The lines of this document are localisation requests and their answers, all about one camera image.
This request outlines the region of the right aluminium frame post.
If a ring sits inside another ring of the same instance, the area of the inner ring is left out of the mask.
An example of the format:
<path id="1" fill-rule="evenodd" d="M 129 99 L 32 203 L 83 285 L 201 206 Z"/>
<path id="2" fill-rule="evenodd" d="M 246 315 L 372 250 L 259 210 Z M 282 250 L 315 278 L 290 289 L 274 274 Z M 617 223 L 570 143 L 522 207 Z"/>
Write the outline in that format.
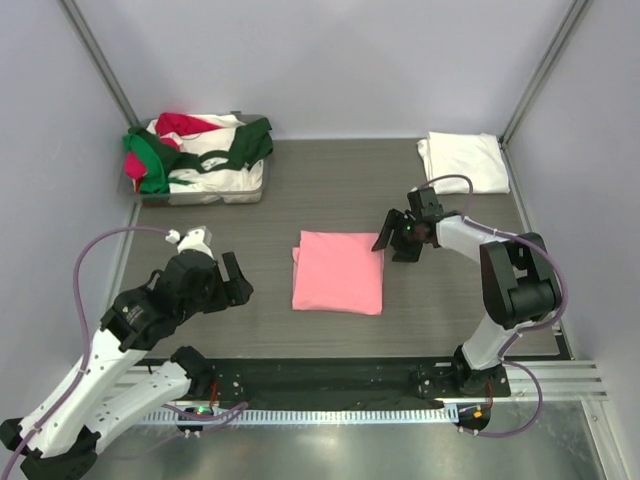
<path id="1" fill-rule="evenodd" d="M 591 0 L 570 3 L 500 136 L 501 146 L 506 147 L 513 139 L 592 4 Z"/>

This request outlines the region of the red t shirt in bin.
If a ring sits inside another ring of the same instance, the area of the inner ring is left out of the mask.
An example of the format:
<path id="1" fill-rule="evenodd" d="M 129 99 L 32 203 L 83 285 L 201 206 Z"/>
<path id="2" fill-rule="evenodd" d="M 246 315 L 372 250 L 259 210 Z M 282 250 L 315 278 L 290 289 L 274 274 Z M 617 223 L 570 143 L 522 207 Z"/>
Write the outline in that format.
<path id="1" fill-rule="evenodd" d="M 180 113 L 164 112 L 147 127 L 159 137 L 175 134 L 179 137 L 191 137 L 197 134 L 208 133 L 222 129 L 217 120 L 213 123 L 198 116 Z M 149 168 L 139 159 L 138 155 L 130 150 L 124 161 L 125 174 L 134 181 L 141 181 L 148 173 Z"/>

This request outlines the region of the left aluminium frame post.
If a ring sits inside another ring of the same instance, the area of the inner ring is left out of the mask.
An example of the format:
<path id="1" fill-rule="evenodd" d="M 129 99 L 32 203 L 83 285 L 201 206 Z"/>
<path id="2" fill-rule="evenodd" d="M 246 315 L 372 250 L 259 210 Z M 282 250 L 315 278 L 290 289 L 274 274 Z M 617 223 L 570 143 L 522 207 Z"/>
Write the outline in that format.
<path id="1" fill-rule="evenodd" d="M 89 56 L 106 90 L 129 126 L 140 123 L 138 115 L 121 86 L 84 14 L 74 0 L 58 0 L 57 4 Z"/>

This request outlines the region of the folded white t shirt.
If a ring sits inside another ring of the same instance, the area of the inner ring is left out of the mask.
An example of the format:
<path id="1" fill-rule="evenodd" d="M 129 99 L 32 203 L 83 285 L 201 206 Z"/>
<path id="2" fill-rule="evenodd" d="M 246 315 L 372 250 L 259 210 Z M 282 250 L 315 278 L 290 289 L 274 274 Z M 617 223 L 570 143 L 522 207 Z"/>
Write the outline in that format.
<path id="1" fill-rule="evenodd" d="M 509 177 L 498 139 L 490 134 L 429 132 L 417 142 L 427 180 L 464 175 L 475 194 L 508 194 Z"/>

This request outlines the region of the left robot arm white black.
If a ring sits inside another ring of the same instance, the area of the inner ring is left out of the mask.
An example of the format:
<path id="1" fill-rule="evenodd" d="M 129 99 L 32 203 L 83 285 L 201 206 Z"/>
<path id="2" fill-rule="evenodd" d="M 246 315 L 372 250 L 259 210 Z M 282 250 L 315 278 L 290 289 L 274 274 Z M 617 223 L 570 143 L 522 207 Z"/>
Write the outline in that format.
<path id="1" fill-rule="evenodd" d="M 149 280 L 121 292 L 106 311 L 89 351 L 30 415 L 1 424 L 1 442 L 28 479 L 80 479 L 119 435 L 147 413 L 215 383 L 212 364 L 178 348 L 161 367 L 114 398 L 112 387 L 157 343 L 199 313 L 249 301 L 253 287 L 236 256 L 220 261 L 197 250 L 170 258 Z"/>

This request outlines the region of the dark green t shirt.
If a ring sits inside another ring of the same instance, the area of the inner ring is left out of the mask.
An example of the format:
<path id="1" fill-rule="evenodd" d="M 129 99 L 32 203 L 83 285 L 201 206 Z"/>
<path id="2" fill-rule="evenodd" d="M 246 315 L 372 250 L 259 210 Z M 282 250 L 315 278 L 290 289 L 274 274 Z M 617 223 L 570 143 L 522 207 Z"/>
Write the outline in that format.
<path id="1" fill-rule="evenodd" d="M 180 152 L 142 127 L 131 127 L 123 140 L 125 147 L 140 160 L 157 161 L 165 175 L 178 169 L 193 169 L 202 174 L 209 171 L 251 169 L 273 152 L 270 131 L 269 120 L 260 118 L 235 128 L 229 147 L 214 148 L 201 155 Z"/>

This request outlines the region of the aluminium frame post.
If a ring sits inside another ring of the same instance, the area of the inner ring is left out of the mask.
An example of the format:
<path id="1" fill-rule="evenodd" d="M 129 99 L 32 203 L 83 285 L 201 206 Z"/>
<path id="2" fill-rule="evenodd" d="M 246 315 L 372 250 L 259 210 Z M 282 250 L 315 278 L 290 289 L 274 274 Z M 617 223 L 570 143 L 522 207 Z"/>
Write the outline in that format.
<path id="1" fill-rule="evenodd" d="M 129 126 L 140 123 L 138 115 L 121 86 L 84 14 L 74 0 L 58 0 L 57 4 L 89 56 L 106 90 Z"/>
<path id="2" fill-rule="evenodd" d="M 501 146 L 506 147 L 513 139 L 592 4 L 591 0 L 570 3 L 500 136 Z"/>

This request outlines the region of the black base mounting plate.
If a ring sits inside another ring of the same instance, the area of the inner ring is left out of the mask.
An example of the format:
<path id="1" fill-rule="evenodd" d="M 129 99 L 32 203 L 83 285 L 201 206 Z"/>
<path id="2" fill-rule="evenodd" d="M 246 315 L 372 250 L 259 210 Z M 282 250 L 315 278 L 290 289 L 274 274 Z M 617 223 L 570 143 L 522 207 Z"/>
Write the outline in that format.
<path id="1" fill-rule="evenodd" d="M 497 367 L 463 386 L 450 357 L 211 359 L 214 378 L 184 401 L 211 399 L 251 410 L 399 411 L 436 409 L 446 400 L 511 395 Z"/>

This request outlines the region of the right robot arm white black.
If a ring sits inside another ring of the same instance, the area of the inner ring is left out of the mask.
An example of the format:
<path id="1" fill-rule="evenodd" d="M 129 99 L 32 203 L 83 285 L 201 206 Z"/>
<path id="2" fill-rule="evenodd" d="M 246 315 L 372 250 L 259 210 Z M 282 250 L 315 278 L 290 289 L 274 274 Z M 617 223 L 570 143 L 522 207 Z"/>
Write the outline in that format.
<path id="1" fill-rule="evenodd" d="M 484 316 L 452 358 L 453 387 L 478 395 L 498 374 L 516 337 L 562 306 L 557 265 L 538 233 L 507 233 L 447 212 L 433 188 L 415 188 L 407 200 L 407 210 L 388 211 L 372 250 L 391 247 L 394 262 L 416 263 L 430 245 L 479 265 Z"/>

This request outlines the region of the bright green t shirt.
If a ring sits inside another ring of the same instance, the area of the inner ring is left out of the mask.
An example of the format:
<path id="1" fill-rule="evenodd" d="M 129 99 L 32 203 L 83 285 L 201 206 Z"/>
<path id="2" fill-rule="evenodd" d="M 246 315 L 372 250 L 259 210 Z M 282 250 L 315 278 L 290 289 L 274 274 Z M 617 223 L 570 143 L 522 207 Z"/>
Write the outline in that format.
<path id="1" fill-rule="evenodd" d="M 168 146 L 144 129 L 132 128 L 123 137 L 124 172 L 141 194 L 169 192 L 165 171 Z"/>

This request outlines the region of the pink t shirt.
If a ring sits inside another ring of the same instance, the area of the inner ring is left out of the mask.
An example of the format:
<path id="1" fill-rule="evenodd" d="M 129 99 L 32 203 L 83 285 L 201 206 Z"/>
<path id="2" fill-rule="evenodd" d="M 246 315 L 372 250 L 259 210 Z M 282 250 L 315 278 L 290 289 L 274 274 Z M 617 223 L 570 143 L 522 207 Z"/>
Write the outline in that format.
<path id="1" fill-rule="evenodd" d="M 383 311 L 384 252 L 376 233 L 300 232 L 292 249 L 292 308 L 378 316 Z"/>

